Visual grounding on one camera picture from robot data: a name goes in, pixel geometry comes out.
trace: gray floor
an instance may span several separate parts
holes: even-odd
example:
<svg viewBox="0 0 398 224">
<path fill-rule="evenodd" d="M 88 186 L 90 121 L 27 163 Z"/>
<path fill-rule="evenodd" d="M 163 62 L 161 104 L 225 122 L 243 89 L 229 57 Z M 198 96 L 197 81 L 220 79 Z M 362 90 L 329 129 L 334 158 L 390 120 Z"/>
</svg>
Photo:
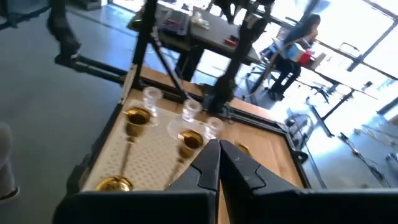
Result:
<svg viewBox="0 0 398 224">
<path fill-rule="evenodd" d="M 129 13 L 108 9 L 85 13 L 85 18 L 74 12 L 69 19 L 84 43 L 82 54 L 128 69 L 136 33 L 124 29 L 124 18 Z M 12 161 L 22 189 L 16 201 L 0 207 L 1 223 L 50 223 L 56 204 L 65 194 L 68 175 L 89 152 L 121 94 L 119 85 L 53 63 L 58 46 L 45 29 L 46 17 L 44 14 L 20 24 L 19 29 L 0 32 L 0 120 L 9 123 L 14 133 Z M 155 58 L 154 54 L 147 54 L 145 63 L 161 70 Z M 198 74 L 196 82 L 215 80 Z M 281 103 L 269 103 L 265 94 L 257 97 L 260 106 L 286 115 L 287 108 L 308 109 L 300 100 L 287 98 Z M 357 105 L 347 106 L 340 115 L 330 117 L 328 123 L 337 124 L 339 130 L 352 131 L 374 114 L 369 112 L 366 118 L 355 120 L 357 112 Z M 342 113 L 350 122 L 338 119 Z M 326 138 L 320 128 L 312 139 L 308 148 L 329 188 L 358 188 L 364 184 L 380 187 L 338 139 Z M 392 185 L 398 185 L 398 166 L 384 162 L 386 153 L 396 148 L 384 147 L 366 136 L 357 136 L 354 143 L 379 164 Z M 308 164 L 305 167 L 313 186 L 319 187 L 311 168 Z"/>
</svg>

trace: woman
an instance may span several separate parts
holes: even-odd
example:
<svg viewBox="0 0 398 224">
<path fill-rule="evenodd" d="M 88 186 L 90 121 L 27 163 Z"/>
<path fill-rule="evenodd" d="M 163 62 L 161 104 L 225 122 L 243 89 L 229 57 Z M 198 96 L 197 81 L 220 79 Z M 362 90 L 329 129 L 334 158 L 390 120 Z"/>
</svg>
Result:
<svg viewBox="0 0 398 224">
<path fill-rule="evenodd" d="M 9 161 L 10 153 L 11 130 L 7 124 L 0 122 L 0 205 L 19 195 Z"/>
<path fill-rule="evenodd" d="M 302 25 L 296 26 L 292 31 L 290 31 L 283 43 L 288 44 L 291 41 L 305 37 L 307 43 L 305 41 L 300 41 L 298 44 L 300 44 L 304 49 L 310 48 L 315 41 L 315 37 L 318 35 L 317 29 L 320 22 L 321 17 L 319 15 L 312 14 L 302 23 Z M 284 98 L 285 91 L 300 76 L 301 66 L 278 55 L 275 58 L 275 68 L 280 71 L 280 76 L 270 89 L 269 96 L 273 100 L 282 100 Z M 292 76 L 286 81 L 285 85 L 282 85 L 282 81 L 290 72 L 292 73 Z"/>
</svg>

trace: gold chalice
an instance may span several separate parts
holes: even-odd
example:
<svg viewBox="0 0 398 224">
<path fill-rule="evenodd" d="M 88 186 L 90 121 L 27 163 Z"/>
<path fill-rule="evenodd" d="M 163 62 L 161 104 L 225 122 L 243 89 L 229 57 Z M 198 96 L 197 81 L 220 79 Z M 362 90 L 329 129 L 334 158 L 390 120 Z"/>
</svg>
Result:
<svg viewBox="0 0 398 224">
<path fill-rule="evenodd" d="M 203 136 L 194 131 L 194 130 L 185 130 L 178 135 L 178 159 L 177 163 L 174 166 L 172 173 L 170 174 L 169 180 L 165 188 L 167 188 L 173 181 L 173 178 L 177 174 L 178 170 L 180 169 L 181 165 L 185 163 L 186 160 L 192 158 L 195 154 L 195 151 L 203 147 L 204 140 Z"/>
<path fill-rule="evenodd" d="M 133 106 L 127 111 L 123 112 L 126 116 L 125 131 L 128 135 L 127 147 L 124 151 L 123 163 L 120 170 L 120 175 L 105 178 L 96 186 L 98 191 L 132 191 L 134 186 L 132 182 L 124 176 L 127 160 L 130 154 L 131 145 L 137 142 L 137 138 L 142 136 L 146 127 L 150 125 L 152 113 L 144 108 Z"/>
<path fill-rule="evenodd" d="M 244 144 L 241 144 L 241 143 L 239 143 L 239 142 L 235 142 L 234 145 L 235 145 L 240 151 L 242 151 L 242 152 L 246 153 L 247 155 L 249 155 L 250 157 L 252 157 L 251 154 L 250 154 L 250 152 L 249 152 L 249 148 L 248 148 L 247 146 L 245 146 Z"/>
</svg>

